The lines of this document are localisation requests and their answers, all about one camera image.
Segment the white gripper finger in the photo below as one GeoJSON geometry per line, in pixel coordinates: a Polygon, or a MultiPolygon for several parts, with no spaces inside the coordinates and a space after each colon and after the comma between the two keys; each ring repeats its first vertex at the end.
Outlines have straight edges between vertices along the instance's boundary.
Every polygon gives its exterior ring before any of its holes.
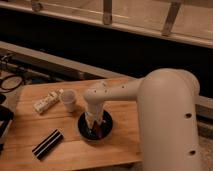
{"type": "Polygon", "coordinates": [[[90,121],[90,120],[86,120],[87,126],[89,129],[93,129],[94,126],[94,120],[90,121]]]}

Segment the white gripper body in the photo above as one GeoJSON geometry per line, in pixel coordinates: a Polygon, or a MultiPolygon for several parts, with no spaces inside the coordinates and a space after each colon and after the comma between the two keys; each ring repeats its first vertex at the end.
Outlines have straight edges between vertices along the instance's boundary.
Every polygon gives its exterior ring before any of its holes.
{"type": "Polygon", "coordinates": [[[103,103],[91,104],[86,107],[86,121],[88,124],[97,122],[101,124],[103,120],[103,103]]]}

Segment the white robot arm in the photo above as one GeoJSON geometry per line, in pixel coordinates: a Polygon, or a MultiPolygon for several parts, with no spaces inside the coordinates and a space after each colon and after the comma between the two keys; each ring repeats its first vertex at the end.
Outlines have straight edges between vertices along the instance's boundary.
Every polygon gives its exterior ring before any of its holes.
{"type": "Polygon", "coordinates": [[[196,121],[200,85],[190,72],[158,69],[113,87],[87,89],[86,122],[98,123],[106,101],[135,101],[143,171],[202,171],[196,121]]]}

